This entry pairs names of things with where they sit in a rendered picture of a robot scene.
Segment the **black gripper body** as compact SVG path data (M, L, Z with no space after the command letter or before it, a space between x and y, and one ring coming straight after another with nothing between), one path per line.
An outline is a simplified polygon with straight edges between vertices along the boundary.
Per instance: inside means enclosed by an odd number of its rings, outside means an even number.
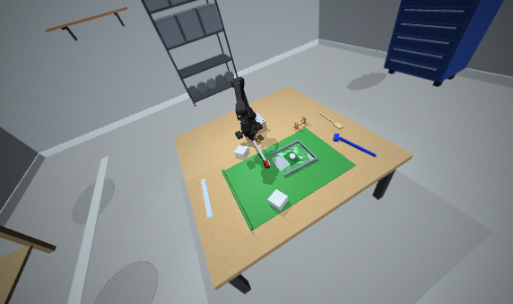
M262 125L259 122L255 123L254 127L257 127L258 130L263 129ZM243 135L246 136L246 135L248 135L248 133L240 132L240 130L239 130L238 132L235 133L235 135L237 136L238 139L241 139L241 138L243 138Z

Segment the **grey putter with red face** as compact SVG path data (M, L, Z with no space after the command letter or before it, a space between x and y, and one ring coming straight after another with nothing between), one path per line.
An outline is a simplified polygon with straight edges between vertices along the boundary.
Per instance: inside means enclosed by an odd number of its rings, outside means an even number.
M262 159L264 160L264 162L263 162L263 163L264 163L264 165L265 165L265 166L269 166L269 165L270 165L269 161L267 161L267 160L265 159L265 156L264 156L264 155L263 155L263 153L260 151L259 147L257 146L257 143L255 142L255 140L253 139L253 137L252 137L252 136L250 137L250 139L252 140L253 144L255 145L255 147L257 148L257 150L258 150L258 152L259 152L259 154L261 155Z

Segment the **green putting mat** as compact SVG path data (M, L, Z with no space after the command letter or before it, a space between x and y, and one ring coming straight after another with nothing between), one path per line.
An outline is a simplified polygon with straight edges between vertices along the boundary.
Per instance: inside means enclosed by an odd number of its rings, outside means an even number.
M271 157L269 153L297 140L317 156L317 161L285 177L283 171L289 170L279 170L273 161L277 153ZM224 171L253 230L356 166L306 127L261 152L269 166L257 153ZM275 189L288 196L281 211L267 200Z

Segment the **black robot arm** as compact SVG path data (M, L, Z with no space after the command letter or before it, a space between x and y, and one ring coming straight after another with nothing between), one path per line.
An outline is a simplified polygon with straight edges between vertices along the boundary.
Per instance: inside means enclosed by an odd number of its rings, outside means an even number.
M238 121L241 121L241 131L248 133L249 137L251 137L258 132L258 128L254 127L254 124L257 123L255 120L257 115L248 105L248 100L244 92L244 83L244 78L242 77L232 79L231 81L231 85L235 90L237 100L235 111Z

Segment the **light blue flat bar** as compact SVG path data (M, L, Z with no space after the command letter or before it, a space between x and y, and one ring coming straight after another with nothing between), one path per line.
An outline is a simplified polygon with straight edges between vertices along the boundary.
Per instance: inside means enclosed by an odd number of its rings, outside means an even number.
M202 179L201 182L202 182L202 188L203 188L203 192L204 192L204 201L205 201L205 207L206 207L206 211L207 211L207 217L209 218L209 217L213 216L212 208L211 208L211 204L210 204L210 199L209 199L205 179Z

